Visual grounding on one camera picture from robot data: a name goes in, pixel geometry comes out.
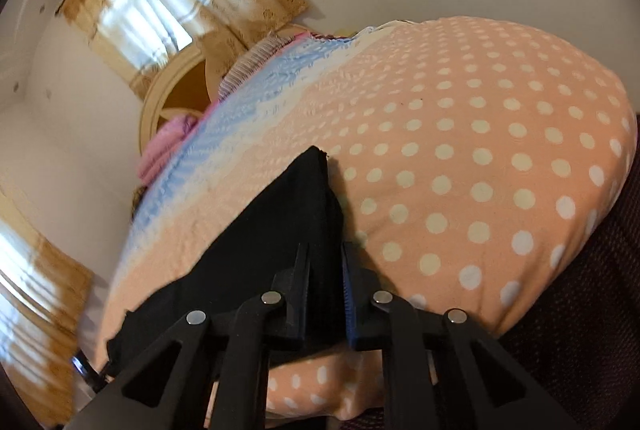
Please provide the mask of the black pants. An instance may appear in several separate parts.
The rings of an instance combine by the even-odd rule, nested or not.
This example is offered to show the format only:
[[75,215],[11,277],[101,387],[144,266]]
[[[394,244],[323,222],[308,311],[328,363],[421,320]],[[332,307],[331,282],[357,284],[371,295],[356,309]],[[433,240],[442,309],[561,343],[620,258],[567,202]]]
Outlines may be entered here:
[[107,341],[104,372],[115,377],[194,309],[215,317],[269,289],[292,313],[280,365],[345,341],[343,210],[326,153],[311,146],[269,184],[204,251],[194,268],[128,312]]

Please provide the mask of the beige side window curtain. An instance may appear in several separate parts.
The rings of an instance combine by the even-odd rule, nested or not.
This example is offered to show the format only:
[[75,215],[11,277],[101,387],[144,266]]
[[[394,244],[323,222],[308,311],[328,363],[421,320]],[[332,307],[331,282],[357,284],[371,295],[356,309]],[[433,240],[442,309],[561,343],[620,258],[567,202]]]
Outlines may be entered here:
[[92,281],[90,269],[1,198],[1,364],[45,427],[74,413],[72,357]]

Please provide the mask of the brown bag beside bed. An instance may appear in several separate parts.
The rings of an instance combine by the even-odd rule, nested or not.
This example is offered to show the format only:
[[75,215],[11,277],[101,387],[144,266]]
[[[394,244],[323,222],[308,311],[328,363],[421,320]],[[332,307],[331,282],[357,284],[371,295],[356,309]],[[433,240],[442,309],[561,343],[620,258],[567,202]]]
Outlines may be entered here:
[[142,204],[143,198],[147,190],[148,190],[148,187],[146,186],[139,186],[134,190],[134,194],[132,195],[132,199],[131,199],[130,221],[133,221],[134,218],[136,217],[137,212],[140,208],[140,205]]

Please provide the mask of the polka dot bed cover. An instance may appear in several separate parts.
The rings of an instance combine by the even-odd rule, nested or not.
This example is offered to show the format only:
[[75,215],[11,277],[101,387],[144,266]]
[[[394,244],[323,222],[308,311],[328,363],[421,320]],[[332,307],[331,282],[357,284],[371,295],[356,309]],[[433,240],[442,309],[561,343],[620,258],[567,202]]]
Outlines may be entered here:
[[637,427],[638,116],[597,60],[489,19],[305,34],[217,104],[134,215],[100,364],[309,147],[384,286],[476,315],[582,428]]

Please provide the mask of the folded pink blanket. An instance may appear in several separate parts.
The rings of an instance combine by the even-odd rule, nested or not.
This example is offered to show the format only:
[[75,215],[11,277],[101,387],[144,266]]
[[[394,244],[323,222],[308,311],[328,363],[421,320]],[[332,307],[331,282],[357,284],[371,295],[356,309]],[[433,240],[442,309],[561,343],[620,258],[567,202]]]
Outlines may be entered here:
[[157,131],[143,149],[137,166],[137,176],[143,186],[150,186],[155,181],[197,125],[196,116],[179,115]]

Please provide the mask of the cream wooden headboard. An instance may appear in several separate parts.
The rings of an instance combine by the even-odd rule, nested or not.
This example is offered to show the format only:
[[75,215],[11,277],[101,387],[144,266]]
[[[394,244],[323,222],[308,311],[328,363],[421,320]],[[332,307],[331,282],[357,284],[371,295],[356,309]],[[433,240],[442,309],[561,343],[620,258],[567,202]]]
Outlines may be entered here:
[[196,41],[169,60],[154,76],[143,101],[140,153],[170,119],[185,113],[199,118],[218,98],[222,79],[246,53],[246,48],[232,52],[217,42],[208,45],[205,41]]

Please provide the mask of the striped pillow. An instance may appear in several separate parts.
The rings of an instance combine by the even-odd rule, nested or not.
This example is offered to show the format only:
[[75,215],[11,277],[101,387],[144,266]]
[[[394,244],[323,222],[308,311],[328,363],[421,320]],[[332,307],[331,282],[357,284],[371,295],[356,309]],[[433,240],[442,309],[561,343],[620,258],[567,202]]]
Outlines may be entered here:
[[244,52],[222,78],[218,87],[218,100],[224,101],[273,56],[293,42],[292,36],[269,34]]

